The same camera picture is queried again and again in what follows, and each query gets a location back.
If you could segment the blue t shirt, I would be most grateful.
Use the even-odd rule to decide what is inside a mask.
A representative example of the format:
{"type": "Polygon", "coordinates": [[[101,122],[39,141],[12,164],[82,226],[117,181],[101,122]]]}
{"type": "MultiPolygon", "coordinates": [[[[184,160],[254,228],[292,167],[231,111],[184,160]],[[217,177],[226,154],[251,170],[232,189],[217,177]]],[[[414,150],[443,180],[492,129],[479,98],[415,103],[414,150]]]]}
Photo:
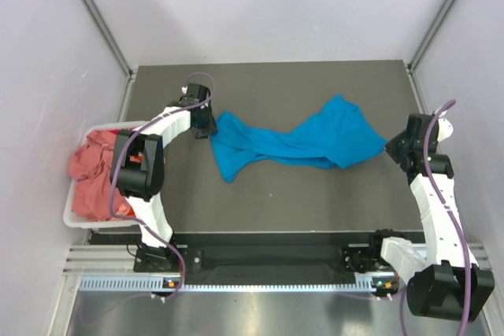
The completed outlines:
{"type": "Polygon", "coordinates": [[[349,168],[379,155],[386,144],[359,106],[340,94],[288,133],[248,126],[231,112],[219,116],[217,129],[210,141],[227,183],[248,164],[265,160],[323,169],[349,168]]]}

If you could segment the salmon pink t shirt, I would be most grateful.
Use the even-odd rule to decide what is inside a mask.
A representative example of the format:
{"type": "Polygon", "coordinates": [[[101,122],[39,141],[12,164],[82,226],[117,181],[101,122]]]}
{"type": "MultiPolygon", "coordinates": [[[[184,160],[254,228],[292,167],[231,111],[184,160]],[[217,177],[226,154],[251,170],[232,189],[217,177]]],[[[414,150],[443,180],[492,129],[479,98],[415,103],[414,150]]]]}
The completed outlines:
{"type": "Polygon", "coordinates": [[[69,175],[76,181],[72,210],[89,221],[109,221],[110,210],[132,216],[132,207],[119,190],[111,189],[110,173],[116,135],[108,130],[93,130],[74,152],[69,175]]]}

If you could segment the left aluminium frame post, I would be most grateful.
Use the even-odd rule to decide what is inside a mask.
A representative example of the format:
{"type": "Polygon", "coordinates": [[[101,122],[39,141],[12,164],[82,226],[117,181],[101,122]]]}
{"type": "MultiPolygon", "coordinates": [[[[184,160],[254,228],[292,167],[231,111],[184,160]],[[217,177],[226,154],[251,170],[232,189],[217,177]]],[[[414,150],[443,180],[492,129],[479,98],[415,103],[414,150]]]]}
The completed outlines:
{"type": "Polygon", "coordinates": [[[116,63],[120,67],[121,71],[125,76],[130,79],[133,76],[133,69],[127,62],[124,54],[122,53],[116,39],[113,37],[113,33],[109,29],[108,24],[101,11],[99,10],[95,0],[80,0],[83,3],[85,10],[87,11],[91,21],[98,30],[98,33],[102,37],[103,41],[107,45],[110,53],[113,55],[116,63]]]}

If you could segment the right aluminium frame post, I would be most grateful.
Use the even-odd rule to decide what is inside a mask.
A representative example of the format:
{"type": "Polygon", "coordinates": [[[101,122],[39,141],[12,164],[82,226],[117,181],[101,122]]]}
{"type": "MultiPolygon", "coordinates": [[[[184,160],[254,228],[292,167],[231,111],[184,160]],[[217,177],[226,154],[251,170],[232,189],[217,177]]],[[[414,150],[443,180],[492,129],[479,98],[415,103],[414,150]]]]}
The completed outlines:
{"type": "Polygon", "coordinates": [[[451,10],[454,8],[458,0],[443,0],[439,9],[430,23],[428,30],[421,39],[418,48],[415,49],[411,61],[406,65],[407,72],[413,74],[422,62],[428,49],[433,44],[435,37],[440,32],[442,26],[447,21],[451,10]]]}

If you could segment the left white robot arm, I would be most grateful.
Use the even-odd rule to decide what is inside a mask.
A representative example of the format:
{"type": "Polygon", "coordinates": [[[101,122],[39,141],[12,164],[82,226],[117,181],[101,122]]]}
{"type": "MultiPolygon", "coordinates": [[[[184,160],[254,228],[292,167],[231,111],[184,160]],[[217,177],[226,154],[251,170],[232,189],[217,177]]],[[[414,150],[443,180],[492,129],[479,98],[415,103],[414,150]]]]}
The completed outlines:
{"type": "Polygon", "coordinates": [[[161,202],[165,147],[189,130],[194,131],[196,139],[217,133],[211,98],[208,87],[189,83],[180,99],[169,103],[152,120],[134,129],[121,129],[116,136],[110,182],[134,214],[109,212],[114,218],[132,220],[140,226],[142,243],[154,248],[151,260],[161,270],[174,268],[179,259],[177,249],[169,245],[173,230],[161,202]]]}

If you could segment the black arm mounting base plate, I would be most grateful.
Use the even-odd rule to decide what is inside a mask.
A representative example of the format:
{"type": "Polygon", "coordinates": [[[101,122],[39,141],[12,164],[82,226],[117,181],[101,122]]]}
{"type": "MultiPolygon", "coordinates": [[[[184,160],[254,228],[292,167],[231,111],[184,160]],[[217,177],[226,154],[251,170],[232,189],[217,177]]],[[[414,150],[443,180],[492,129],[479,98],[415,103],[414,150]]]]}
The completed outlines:
{"type": "MultiPolygon", "coordinates": [[[[329,286],[391,278],[379,260],[388,236],[424,242],[421,231],[176,233],[173,241],[194,286],[329,286]]],[[[168,248],[145,246],[139,234],[92,233],[86,269],[93,273],[180,272],[168,248]]]]}

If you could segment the aluminium front frame rail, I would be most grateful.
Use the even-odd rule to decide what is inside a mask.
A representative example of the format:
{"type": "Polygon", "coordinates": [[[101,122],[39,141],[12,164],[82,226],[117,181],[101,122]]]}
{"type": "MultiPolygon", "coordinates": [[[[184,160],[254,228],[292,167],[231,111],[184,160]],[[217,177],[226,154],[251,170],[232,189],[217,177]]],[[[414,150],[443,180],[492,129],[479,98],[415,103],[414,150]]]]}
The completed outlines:
{"type": "MultiPolygon", "coordinates": [[[[196,242],[176,249],[184,260],[188,275],[203,274],[217,268],[257,268],[259,271],[281,267],[288,271],[296,268],[336,272],[370,270],[364,261],[357,262],[360,246],[328,243],[225,245],[196,242]]],[[[95,245],[72,247],[64,271],[85,275],[175,275],[182,271],[182,264],[170,249],[95,245]]]]}

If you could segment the orange t shirt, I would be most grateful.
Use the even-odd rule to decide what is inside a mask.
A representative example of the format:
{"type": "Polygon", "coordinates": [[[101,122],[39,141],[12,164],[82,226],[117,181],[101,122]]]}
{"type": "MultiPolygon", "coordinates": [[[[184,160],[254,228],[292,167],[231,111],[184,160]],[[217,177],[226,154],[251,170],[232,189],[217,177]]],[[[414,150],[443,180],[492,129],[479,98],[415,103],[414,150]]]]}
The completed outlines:
{"type": "Polygon", "coordinates": [[[142,164],[142,162],[143,162],[143,155],[141,153],[129,154],[129,155],[126,156],[126,161],[129,164],[142,164]]]}

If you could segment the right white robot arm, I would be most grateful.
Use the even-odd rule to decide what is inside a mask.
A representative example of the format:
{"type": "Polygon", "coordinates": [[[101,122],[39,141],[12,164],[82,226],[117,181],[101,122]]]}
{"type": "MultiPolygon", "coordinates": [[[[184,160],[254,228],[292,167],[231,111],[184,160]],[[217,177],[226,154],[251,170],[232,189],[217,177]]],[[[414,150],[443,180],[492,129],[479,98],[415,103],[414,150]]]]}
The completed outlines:
{"type": "Polygon", "coordinates": [[[495,288],[495,280],[462,243],[454,171],[450,158],[436,151],[453,127],[444,118],[431,125],[432,119],[410,114],[406,129],[385,146],[405,172],[416,200],[425,252],[418,253],[403,237],[391,236],[369,247],[367,257],[374,268],[384,270],[391,265],[398,273],[413,315],[473,322],[495,288]]]}

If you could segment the white plastic laundry basket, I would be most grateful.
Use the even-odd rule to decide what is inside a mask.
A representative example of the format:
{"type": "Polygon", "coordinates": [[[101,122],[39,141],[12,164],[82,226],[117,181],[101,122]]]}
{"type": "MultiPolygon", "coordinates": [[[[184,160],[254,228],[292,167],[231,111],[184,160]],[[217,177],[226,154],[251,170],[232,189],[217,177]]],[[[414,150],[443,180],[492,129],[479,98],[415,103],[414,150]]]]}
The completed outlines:
{"type": "Polygon", "coordinates": [[[71,184],[63,212],[68,227],[99,229],[135,224],[109,214],[109,174],[118,131],[141,125],[142,121],[99,124],[84,133],[69,162],[71,184]]]}

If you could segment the aluminium frame post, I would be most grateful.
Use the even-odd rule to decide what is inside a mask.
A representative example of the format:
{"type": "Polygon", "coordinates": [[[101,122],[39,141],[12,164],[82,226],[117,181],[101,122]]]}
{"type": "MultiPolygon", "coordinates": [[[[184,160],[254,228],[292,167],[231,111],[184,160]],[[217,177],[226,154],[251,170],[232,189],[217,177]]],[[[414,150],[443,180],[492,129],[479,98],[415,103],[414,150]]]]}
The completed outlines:
{"type": "Polygon", "coordinates": [[[407,72],[413,74],[422,62],[428,49],[433,44],[435,37],[440,32],[442,26],[447,21],[451,10],[454,8],[458,0],[443,0],[439,9],[430,23],[428,30],[421,39],[418,48],[415,49],[411,61],[406,65],[407,72]]]}
{"type": "Polygon", "coordinates": [[[125,76],[130,79],[133,76],[133,69],[127,62],[124,54],[122,53],[116,39],[113,37],[113,33],[109,29],[108,24],[101,11],[99,10],[95,0],[80,0],[83,3],[85,10],[87,11],[91,21],[98,30],[98,33],[102,37],[103,41],[107,45],[110,53],[113,55],[116,63],[120,67],[121,71],[125,76]]]}

